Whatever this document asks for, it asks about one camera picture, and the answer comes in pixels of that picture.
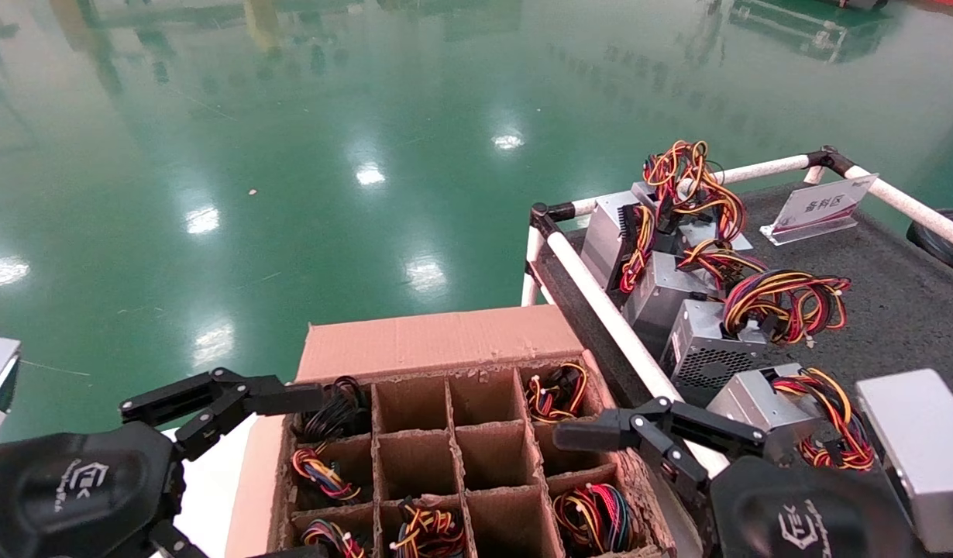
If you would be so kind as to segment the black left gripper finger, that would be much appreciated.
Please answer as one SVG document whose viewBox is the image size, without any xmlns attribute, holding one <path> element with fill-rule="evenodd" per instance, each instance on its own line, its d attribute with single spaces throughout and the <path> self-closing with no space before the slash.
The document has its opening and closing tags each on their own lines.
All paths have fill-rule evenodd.
<svg viewBox="0 0 953 558">
<path fill-rule="evenodd" d="M 189 416 L 174 434 L 180 460 L 196 460 L 251 415 L 317 412 L 325 403 L 320 384 L 286 385 L 275 377 L 242 377 L 224 367 L 182 379 L 120 404 L 122 423 L 158 427 Z"/>
<path fill-rule="evenodd" d="M 177 529 L 172 522 L 159 522 L 150 530 L 150 542 L 163 557 L 208 557 L 188 536 Z M 329 557 L 324 545 L 299 546 L 256 555 L 259 558 L 271 557 Z"/>
</svg>

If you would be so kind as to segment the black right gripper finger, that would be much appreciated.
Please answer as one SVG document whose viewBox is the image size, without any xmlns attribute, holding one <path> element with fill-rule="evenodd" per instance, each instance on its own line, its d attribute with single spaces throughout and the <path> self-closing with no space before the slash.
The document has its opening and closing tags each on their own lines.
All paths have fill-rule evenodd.
<svg viewBox="0 0 953 558">
<path fill-rule="evenodd" d="M 562 451 L 612 453 L 635 450 L 661 467 L 675 487 L 703 490 L 710 483 L 706 467 L 686 453 L 682 440 L 727 458 L 763 455 L 766 434 L 756 427 L 692 404 L 656 397 L 636 408 L 605 409 L 596 418 L 563 422 L 553 442 Z"/>
<path fill-rule="evenodd" d="M 692 516 L 697 535 L 700 538 L 702 556 L 720 556 L 720 537 L 718 537 L 717 523 L 715 522 L 713 509 L 701 508 L 699 511 L 692 511 L 690 516 Z"/>
</svg>

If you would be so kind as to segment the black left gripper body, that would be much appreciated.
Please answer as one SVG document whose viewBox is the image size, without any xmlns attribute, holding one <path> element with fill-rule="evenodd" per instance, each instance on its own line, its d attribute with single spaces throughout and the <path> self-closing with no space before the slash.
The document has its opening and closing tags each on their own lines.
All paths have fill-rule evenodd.
<svg viewBox="0 0 953 558">
<path fill-rule="evenodd" d="M 186 483 L 173 442 L 141 423 L 0 444 L 0 557 L 150 557 Z"/>
</svg>

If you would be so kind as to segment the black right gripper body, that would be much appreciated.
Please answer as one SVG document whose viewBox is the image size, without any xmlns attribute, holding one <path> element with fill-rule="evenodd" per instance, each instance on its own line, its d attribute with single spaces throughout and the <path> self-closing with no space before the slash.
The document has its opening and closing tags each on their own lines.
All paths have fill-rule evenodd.
<svg viewBox="0 0 953 558">
<path fill-rule="evenodd" d="M 922 557 L 876 474 L 741 458 L 710 482 L 714 557 Z"/>
</svg>

